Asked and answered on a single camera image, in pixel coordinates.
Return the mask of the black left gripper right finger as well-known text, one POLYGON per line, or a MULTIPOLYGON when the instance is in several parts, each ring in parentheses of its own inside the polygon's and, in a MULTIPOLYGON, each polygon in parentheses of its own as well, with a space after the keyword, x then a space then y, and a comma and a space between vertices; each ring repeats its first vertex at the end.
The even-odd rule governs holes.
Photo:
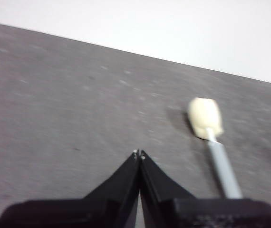
POLYGON ((145 224, 154 228, 271 228, 271 205, 252 199, 200 199, 139 155, 145 224))

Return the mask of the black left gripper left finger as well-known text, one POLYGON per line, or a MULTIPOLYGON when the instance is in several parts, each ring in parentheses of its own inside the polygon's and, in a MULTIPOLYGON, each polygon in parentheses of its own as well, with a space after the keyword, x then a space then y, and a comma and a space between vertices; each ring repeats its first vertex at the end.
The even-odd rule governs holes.
POLYGON ((13 204, 1 214, 0 228, 123 228, 137 200, 139 167, 134 151, 85 197, 13 204))

